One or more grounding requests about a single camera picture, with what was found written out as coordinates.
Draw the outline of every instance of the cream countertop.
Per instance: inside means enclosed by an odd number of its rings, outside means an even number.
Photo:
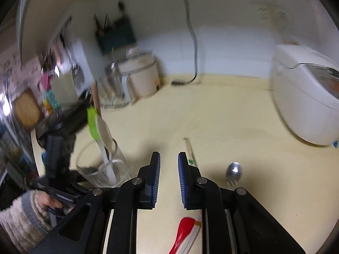
[[[266,81],[209,76],[199,85],[165,86],[133,106],[103,111],[102,117],[128,159],[132,176],[149,164],[153,151],[161,155],[156,208],[138,211],[138,254],[168,253],[181,218],[201,217],[200,211],[186,211],[181,202],[177,159],[185,151],[184,137],[190,138],[202,176],[220,187],[227,186],[227,166],[240,162],[240,186],[307,254],[319,250],[339,218],[339,151],[293,136],[272,103]],[[43,175],[41,149],[34,133],[32,137]],[[71,168],[91,139],[87,128],[78,133]],[[199,238],[190,253],[201,253]]]

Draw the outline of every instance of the human hand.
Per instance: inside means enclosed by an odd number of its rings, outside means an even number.
[[[59,202],[58,200],[52,198],[46,192],[40,192],[39,193],[38,202],[39,202],[40,207],[43,210],[46,210],[48,206],[52,207],[52,208],[62,208],[62,203]]]

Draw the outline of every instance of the black cord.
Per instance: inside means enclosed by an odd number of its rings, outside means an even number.
[[[196,77],[198,76],[198,41],[197,36],[194,32],[194,29],[192,27],[192,23],[190,20],[190,11],[189,11],[189,0],[183,0],[185,4],[185,10],[186,10],[186,24],[187,28],[189,29],[189,33],[192,37],[193,44],[194,44],[194,71],[195,75],[191,81],[180,81],[180,80],[173,80],[171,85],[173,86],[184,86],[192,83]]]

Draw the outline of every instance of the metal spoon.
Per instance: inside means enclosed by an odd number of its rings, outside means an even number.
[[[239,162],[232,162],[226,170],[226,181],[231,188],[235,189],[242,175],[242,168]]]

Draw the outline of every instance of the white rice cooker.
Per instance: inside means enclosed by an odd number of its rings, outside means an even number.
[[[290,129],[316,145],[339,138],[339,66],[306,46],[277,45],[271,67],[274,102]]]
[[[150,53],[140,53],[118,62],[122,76],[122,89],[128,102],[133,97],[142,98],[155,94],[160,79],[155,58]]]

